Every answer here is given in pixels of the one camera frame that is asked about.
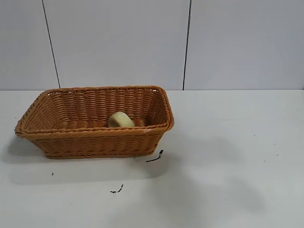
basket rim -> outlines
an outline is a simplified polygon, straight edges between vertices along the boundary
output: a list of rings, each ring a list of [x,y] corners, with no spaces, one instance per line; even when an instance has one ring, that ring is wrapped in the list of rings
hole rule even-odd
[[[155,89],[161,93],[163,93],[163,97],[165,99],[165,103],[167,106],[167,113],[168,113],[168,121],[163,124],[158,125],[149,125],[144,127],[116,127],[116,128],[109,128],[109,127],[100,127],[100,128],[76,128],[76,129],[47,129],[47,130],[26,130],[23,128],[23,124],[28,120],[28,118],[32,115],[34,112],[37,104],[40,103],[40,100],[44,98],[46,95],[51,93],[71,93],[71,92],[89,92],[89,91],[107,91],[107,90],[126,90],[126,89],[139,89],[139,88],[146,88],[146,89]],[[16,135],[20,137],[30,137],[32,138],[34,135],[36,135],[37,138],[53,138],[53,136],[56,136],[58,134],[61,134],[62,136],[66,134],[74,133],[77,134],[109,134],[112,135],[130,135],[130,134],[142,134],[142,133],[159,133],[159,132],[165,132],[170,130],[174,125],[174,118],[173,113],[171,110],[171,106],[168,100],[168,96],[166,91],[155,85],[129,85],[129,86],[103,86],[103,87],[73,87],[73,88],[57,88],[57,89],[49,89],[47,91],[42,92],[32,103],[32,105],[28,108],[28,110],[23,114],[21,119],[18,121],[18,124],[15,128]]]

rectangular basket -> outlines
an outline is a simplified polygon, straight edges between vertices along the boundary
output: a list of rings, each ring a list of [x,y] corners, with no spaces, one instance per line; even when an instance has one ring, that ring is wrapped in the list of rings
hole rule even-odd
[[[108,128],[108,118],[118,111],[135,127]],[[39,95],[15,133],[52,159],[136,157],[153,153],[173,124],[167,94],[160,87],[65,88]]]

white tabletop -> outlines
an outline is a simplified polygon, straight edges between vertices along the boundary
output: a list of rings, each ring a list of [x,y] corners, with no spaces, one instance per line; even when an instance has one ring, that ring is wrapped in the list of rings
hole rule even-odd
[[[1,228],[304,227],[304,91],[169,91],[153,155],[83,160],[14,136],[39,93],[0,92]]]

wicker basket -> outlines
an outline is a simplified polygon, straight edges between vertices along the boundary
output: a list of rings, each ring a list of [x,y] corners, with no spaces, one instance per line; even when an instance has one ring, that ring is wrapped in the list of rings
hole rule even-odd
[[[118,111],[135,127],[108,128]],[[173,124],[166,92],[157,86],[67,88],[43,92],[15,132],[52,159],[136,157],[153,153]]]

white wall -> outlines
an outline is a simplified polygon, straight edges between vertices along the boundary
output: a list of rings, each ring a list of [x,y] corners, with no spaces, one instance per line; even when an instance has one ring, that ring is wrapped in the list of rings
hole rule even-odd
[[[62,87],[182,89],[189,0],[45,0]]]
[[[303,89],[303,0],[193,0],[185,89]]]
[[[0,0],[0,89],[58,87],[41,0]]]

